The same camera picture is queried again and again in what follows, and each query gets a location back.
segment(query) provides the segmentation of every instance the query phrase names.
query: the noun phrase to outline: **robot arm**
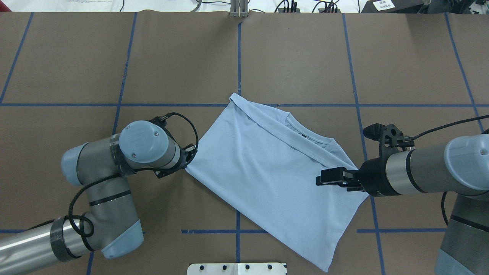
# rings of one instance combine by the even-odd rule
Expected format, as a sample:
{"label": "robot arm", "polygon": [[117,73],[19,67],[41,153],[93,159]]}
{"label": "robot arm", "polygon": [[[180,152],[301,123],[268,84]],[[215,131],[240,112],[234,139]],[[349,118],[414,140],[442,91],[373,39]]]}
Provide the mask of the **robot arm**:
{"label": "robot arm", "polygon": [[394,124],[363,130],[379,141],[379,158],[358,171],[321,171],[316,185],[338,185],[374,197],[455,191],[455,207],[439,251],[438,275],[486,274],[489,270],[489,135],[458,137],[423,149]]}
{"label": "robot arm", "polygon": [[170,113],[135,121],[120,134],[68,150],[63,173],[71,184],[84,186],[90,212],[78,218],[69,213],[1,240],[0,274],[29,273],[95,250],[115,258],[139,247],[143,233],[127,177],[141,170],[164,177],[184,168],[197,152],[197,145],[181,148],[166,130],[166,119],[172,115],[181,116]]}

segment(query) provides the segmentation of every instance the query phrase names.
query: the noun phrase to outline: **metal bracket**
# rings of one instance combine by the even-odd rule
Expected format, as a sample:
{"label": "metal bracket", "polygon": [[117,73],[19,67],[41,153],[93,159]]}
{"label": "metal bracket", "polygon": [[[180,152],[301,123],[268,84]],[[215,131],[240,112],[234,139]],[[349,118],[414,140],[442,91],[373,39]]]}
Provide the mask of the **metal bracket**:
{"label": "metal bracket", "polygon": [[248,17],[248,0],[231,0],[231,17]]}
{"label": "metal bracket", "polygon": [[191,264],[187,275],[286,275],[286,263]]}

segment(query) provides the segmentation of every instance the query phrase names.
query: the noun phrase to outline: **light blue shirt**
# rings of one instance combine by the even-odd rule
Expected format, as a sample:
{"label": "light blue shirt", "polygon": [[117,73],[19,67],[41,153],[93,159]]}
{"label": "light blue shirt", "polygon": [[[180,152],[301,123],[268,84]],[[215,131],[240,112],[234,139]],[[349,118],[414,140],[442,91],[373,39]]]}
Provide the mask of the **light blue shirt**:
{"label": "light blue shirt", "polygon": [[299,255],[328,271],[334,249],[365,192],[316,186],[320,171],[356,170],[334,139],[291,113],[231,102],[199,141],[187,172]]}

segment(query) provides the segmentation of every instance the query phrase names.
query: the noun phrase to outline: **white label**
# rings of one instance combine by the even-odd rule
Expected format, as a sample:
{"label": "white label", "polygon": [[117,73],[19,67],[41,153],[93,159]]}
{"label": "white label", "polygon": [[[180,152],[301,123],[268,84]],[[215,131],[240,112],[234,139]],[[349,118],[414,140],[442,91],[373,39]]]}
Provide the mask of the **white label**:
{"label": "white label", "polygon": [[381,1],[374,2],[374,6],[377,10],[388,10],[388,9],[395,8],[391,0],[381,0]]}

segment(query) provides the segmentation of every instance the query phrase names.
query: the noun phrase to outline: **red object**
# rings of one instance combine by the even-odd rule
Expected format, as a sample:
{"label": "red object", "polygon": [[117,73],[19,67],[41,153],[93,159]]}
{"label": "red object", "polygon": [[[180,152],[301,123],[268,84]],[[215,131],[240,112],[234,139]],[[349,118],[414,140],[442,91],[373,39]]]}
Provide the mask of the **red object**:
{"label": "red object", "polygon": [[2,1],[0,1],[0,11],[11,11]]}

